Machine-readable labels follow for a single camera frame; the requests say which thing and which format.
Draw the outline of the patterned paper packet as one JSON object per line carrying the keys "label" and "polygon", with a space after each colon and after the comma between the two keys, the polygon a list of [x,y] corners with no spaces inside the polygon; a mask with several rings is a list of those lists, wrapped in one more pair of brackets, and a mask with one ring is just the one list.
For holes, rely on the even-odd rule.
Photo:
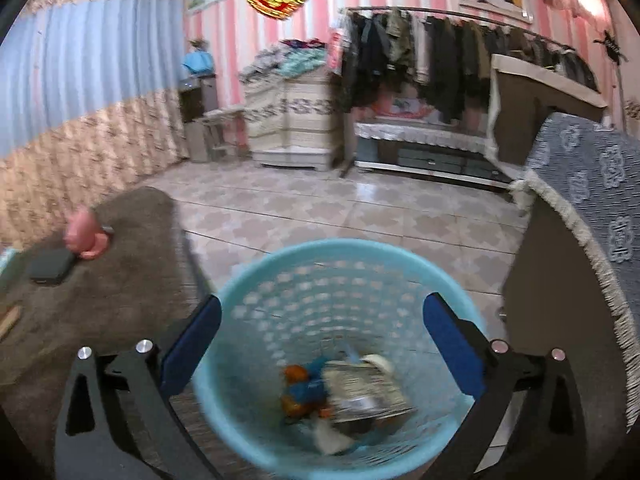
{"label": "patterned paper packet", "polygon": [[413,411],[397,382],[370,363],[329,361],[321,371],[338,424],[404,416]]}

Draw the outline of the orange fruit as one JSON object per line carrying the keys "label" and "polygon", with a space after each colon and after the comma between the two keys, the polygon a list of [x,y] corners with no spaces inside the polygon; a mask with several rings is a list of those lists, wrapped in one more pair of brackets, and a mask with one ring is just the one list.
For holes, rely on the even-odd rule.
{"label": "orange fruit", "polygon": [[309,373],[305,367],[297,364],[286,366],[282,370],[285,383],[290,385],[300,384],[301,382],[308,382]]}

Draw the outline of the blue plastic bag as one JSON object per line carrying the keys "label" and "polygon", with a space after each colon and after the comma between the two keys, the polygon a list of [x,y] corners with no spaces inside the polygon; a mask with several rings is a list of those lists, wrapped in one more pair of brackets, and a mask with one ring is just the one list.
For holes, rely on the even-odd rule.
{"label": "blue plastic bag", "polygon": [[320,356],[304,366],[308,378],[290,387],[290,393],[298,404],[321,403],[326,400],[326,386],[322,379],[322,370],[329,362],[328,358]]}

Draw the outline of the beige cloth scrap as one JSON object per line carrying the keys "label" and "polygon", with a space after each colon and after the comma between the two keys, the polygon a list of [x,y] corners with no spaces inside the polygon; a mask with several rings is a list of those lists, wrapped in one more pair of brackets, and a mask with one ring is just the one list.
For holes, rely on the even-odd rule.
{"label": "beige cloth scrap", "polygon": [[312,425],[314,446],[324,456],[341,455],[355,446],[355,440],[335,429],[329,419],[316,418]]}

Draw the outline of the brown shaggy rug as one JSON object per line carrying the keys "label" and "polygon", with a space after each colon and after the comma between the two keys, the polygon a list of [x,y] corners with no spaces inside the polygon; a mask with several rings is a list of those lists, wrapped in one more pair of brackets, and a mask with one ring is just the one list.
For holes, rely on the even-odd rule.
{"label": "brown shaggy rug", "polygon": [[27,453],[2,436],[2,478],[53,478],[56,419],[75,351],[130,349],[190,313],[206,289],[166,193],[135,188],[96,215],[115,231],[104,255],[77,263],[62,284],[34,284],[26,268],[62,245],[56,232],[21,255],[20,275],[2,290],[2,306],[19,304],[23,313],[1,344],[1,407]]}

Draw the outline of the black flat pouch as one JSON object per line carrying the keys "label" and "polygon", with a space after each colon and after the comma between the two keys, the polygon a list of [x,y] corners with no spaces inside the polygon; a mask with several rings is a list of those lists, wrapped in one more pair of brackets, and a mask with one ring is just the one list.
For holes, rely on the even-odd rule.
{"label": "black flat pouch", "polygon": [[66,247],[47,249],[29,263],[28,277],[39,285],[58,285],[73,269],[76,255]]}

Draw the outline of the pink pig-shaped mug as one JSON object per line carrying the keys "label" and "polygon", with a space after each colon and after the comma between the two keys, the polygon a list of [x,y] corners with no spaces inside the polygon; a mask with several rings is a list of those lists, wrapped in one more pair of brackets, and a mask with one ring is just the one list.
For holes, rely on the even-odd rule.
{"label": "pink pig-shaped mug", "polygon": [[67,218],[66,248],[82,260],[94,260],[110,247],[113,229],[103,224],[94,210],[80,207]]}

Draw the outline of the teal cardboard box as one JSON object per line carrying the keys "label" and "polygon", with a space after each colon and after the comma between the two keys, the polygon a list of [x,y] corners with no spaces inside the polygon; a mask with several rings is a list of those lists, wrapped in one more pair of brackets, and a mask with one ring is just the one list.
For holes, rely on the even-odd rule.
{"label": "teal cardboard box", "polygon": [[0,261],[0,290],[5,294],[15,280],[20,277],[23,267],[22,253],[13,248],[6,248],[1,254]]}

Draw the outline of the light blue plastic basket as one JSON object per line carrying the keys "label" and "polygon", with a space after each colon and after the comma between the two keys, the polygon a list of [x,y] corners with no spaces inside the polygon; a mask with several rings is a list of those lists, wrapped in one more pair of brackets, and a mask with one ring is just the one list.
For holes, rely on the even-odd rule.
{"label": "light blue plastic basket", "polygon": [[[432,292],[483,324],[448,273],[392,245],[331,238],[253,263],[219,292],[221,326],[193,375],[209,426],[244,460],[285,479],[393,479],[434,460],[473,401],[424,326]],[[345,347],[388,359],[412,412],[393,434],[324,456],[307,429],[285,422],[282,372]]]}

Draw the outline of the blue floral fringed cloth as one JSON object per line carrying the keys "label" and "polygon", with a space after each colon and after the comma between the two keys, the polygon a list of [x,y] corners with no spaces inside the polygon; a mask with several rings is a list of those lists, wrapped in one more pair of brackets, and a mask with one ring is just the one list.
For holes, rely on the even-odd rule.
{"label": "blue floral fringed cloth", "polygon": [[586,255],[613,318],[626,374],[626,422],[639,418],[639,141],[566,113],[541,125],[510,193],[541,198]]}

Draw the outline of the low lace covered shelf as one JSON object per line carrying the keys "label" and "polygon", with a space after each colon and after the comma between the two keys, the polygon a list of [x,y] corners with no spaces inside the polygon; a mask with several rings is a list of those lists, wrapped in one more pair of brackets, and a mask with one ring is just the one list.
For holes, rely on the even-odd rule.
{"label": "low lace covered shelf", "polygon": [[512,179],[487,157],[486,138],[417,122],[355,122],[354,164],[505,190]]}

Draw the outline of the small metal stool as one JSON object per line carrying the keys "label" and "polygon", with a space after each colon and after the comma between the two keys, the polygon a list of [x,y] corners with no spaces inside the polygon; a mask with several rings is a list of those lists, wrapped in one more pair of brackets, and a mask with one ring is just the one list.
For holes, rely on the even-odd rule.
{"label": "small metal stool", "polygon": [[218,162],[223,158],[241,160],[245,157],[246,146],[241,140],[239,121],[244,119],[242,104],[217,108],[205,112],[200,123],[207,131],[206,144],[209,159]]}

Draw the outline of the brown cloth covered board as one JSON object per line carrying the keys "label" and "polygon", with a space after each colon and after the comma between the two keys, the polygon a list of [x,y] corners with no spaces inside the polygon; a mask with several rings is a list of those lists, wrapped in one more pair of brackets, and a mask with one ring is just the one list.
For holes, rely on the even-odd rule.
{"label": "brown cloth covered board", "polygon": [[537,133],[554,113],[600,122],[608,103],[600,93],[519,58],[491,57],[485,157],[518,180]]}

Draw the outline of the grey water dispenser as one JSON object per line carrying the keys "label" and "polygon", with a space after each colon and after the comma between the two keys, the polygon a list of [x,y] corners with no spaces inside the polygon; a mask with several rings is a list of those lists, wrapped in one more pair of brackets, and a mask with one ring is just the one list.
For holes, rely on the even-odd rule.
{"label": "grey water dispenser", "polygon": [[208,128],[202,123],[207,112],[218,108],[217,77],[190,76],[179,82],[180,114],[192,162],[208,162]]}

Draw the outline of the blue and floral curtain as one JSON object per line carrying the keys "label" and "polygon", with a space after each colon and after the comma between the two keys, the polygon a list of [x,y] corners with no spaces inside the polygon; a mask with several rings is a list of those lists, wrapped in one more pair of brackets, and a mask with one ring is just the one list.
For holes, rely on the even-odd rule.
{"label": "blue and floral curtain", "polygon": [[1,240],[186,158],[183,0],[28,0],[1,45]]}

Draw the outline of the patterned cloth covered cabinet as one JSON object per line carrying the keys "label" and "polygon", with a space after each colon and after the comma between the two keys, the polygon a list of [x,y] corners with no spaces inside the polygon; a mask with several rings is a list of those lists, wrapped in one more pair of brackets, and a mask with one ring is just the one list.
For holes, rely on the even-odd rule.
{"label": "patterned cloth covered cabinet", "polygon": [[342,156],[340,85],[318,39],[283,40],[239,72],[247,145],[262,166],[328,171]]}

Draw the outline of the blue covered potted plant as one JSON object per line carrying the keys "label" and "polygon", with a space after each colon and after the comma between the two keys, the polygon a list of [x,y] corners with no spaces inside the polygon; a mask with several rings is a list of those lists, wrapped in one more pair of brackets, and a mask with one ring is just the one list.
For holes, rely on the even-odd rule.
{"label": "blue covered potted plant", "polygon": [[195,38],[190,40],[190,46],[191,51],[184,56],[182,66],[190,75],[213,75],[215,62],[213,55],[207,50],[208,42],[203,38]]}

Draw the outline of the clothes rack with garments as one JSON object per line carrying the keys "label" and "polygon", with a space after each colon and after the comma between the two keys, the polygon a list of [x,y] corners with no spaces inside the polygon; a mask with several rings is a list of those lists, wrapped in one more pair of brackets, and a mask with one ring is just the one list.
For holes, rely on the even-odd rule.
{"label": "clothes rack with garments", "polygon": [[330,42],[330,64],[341,78],[352,164],[355,122],[417,122],[487,140],[495,54],[552,70],[600,93],[596,76],[573,48],[519,27],[425,8],[343,10]]}

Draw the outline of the black floor stand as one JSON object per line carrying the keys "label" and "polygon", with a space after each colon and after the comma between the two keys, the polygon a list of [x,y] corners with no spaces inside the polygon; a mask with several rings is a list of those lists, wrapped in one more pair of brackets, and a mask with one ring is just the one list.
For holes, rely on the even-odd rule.
{"label": "black floor stand", "polygon": [[626,56],[620,50],[612,32],[605,29],[600,39],[594,40],[595,44],[604,47],[606,56],[612,66],[612,122],[620,130],[626,129],[626,116],[624,112],[624,88],[622,75],[620,74],[620,63],[626,60]]}

